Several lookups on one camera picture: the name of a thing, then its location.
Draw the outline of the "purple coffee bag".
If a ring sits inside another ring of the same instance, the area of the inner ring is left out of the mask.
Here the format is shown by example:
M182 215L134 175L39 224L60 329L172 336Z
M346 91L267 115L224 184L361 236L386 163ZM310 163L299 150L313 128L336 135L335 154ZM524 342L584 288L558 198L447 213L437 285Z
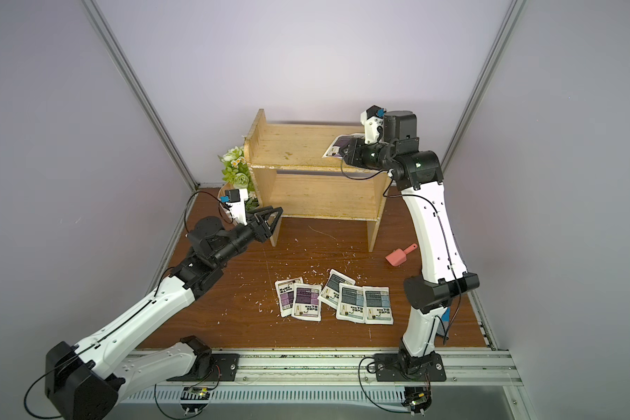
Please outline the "purple coffee bag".
M292 317L304 321L321 321L320 285L297 283L294 286Z
M294 303L295 285L302 285L303 278L278 280L275 282L276 295L278 295L278 306L282 318L292 315L292 306Z
M365 135L362 133L353 133L349 135L340 135L332 141L329 147L325 150L322 158L343 159L350 146L355 146L358 141L365 142Z

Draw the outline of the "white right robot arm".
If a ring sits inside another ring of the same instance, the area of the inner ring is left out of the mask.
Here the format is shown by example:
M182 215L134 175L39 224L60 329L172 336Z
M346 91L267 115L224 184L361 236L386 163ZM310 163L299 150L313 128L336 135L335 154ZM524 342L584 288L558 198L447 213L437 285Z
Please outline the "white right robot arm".
M421 273L404 282L411 304L409 324L399 351L404 367L425 362L435 350L439 326L452 304L479 287L453 236L444 177L435 152L419 149L418 119L409 110L388 111L373 105L360 115L364 137L343 147L348 166L381 171L396 184L416 231Z

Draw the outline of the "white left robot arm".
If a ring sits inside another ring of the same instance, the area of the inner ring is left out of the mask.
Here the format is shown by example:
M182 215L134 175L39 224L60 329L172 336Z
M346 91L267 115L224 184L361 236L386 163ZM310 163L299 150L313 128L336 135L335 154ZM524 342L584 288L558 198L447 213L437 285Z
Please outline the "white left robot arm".
M203 379L214 372L212 350L195 336L129 362L126 357L167 320L209 292L228 262L275 233L282 208L257 208L225 229L216 216L197 222L191 247L171 274L98 332L65 341L45 357L45 396L65 419L102 419L122 400L162 381Z

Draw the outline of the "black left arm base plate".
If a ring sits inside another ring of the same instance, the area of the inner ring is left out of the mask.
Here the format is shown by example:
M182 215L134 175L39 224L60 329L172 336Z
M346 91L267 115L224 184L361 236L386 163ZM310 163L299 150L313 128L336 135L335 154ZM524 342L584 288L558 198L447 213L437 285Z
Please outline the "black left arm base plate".
M205 382L232 383L236 379L239 368L239 353L213 353L204 362L196 362L190 372L183 376L175 376L167 379L169 383L175 382Z

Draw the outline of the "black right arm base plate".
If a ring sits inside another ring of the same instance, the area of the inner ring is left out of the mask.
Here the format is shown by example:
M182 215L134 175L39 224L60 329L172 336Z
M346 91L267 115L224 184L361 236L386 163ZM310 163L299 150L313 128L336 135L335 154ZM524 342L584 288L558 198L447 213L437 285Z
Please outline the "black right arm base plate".
M376 380L381 383L446 381L446 368L441 355L431 352L421 357L411 357L407 353L375 353Z

